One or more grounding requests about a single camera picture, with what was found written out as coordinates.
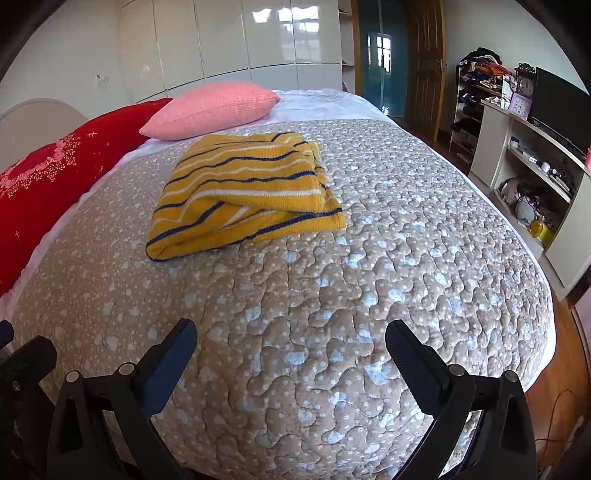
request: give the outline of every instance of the pink clock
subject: pink clock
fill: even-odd
[[[530,114],[532,100],[531,98],[524,97],[519,93],[515,92],[511,97],[511,103],[509,104],[509,111],[523,120],[527,121],[527,117]]]

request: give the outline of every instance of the wooden door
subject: wooden door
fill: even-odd
[[[443,103],[445,29],[441,0],[404,0],[408,25],[406,121],[428,141],[437,141]]]

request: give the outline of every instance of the screw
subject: screw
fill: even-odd
[[[449,372],[454,375],[455,377],[461,377],[466,371],[464,367],[458,364],[453,364],[449,366]]]
[[[74,383],[76,380],[78,380],[79,376],[80,374],[76,370],[72,370],[66,375],[66,381],[69,383]]]
[[[123,364],[119,367],[119,373],[121,375],[129,375],[133,373],[135,366],[133,364]]]
[[[510,381],[510,382],[517,382],[519,380],[519,377],[517,376],[517,374],[513,371],[513,370],[507,370],[505,372],[505,378]]]

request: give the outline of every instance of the quilted bedspread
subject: quilted bedspread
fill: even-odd
[[[207,251],[145,254],[150,217],[189,142],[123,167],[61,232],[28,283],[17,343],[50,338],[64,375],[137,362],[181,317],[199,345],[154,424],[179,461],[220,479],[392,478],[431,418],[388,355],[404,319],[472,374],[534,375],[551,294],[503,216],[395,125],[290,122],[315,140],[346,229]],[[450,465],[467,448],[469,419]]]

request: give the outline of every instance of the cable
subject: cable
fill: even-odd
[[[546,438],[540,438],[540,439],[535,439],[534,442],[537,442],[539,440],[543,440],[545,442],[553,442],[553,443],[567,443],[568,440],[554,440],[550,438],[550,430],[552,429],[552,420],[554,418],[554,411],[556,409],[556,404],[558,403],[558,400],[560,399],[560,397],[562,397],[563,394],[565,393],[570,393],[575,402],[577,401],[577,397],[575,396],[575,394],[569,390],[568,388],[566,388],[565,390],[563,390],[558,397],[556,397],[556,400],[554,400],[554,405],[552,406],[552,414],[550,415],[550,425],[548,426],[548,433],[546,434]],[[544,446],[544,451],[542,453],[542,456],[544,456],[546,454],[546,449],[548,448],[548,443],[546,443],[546,445]]]

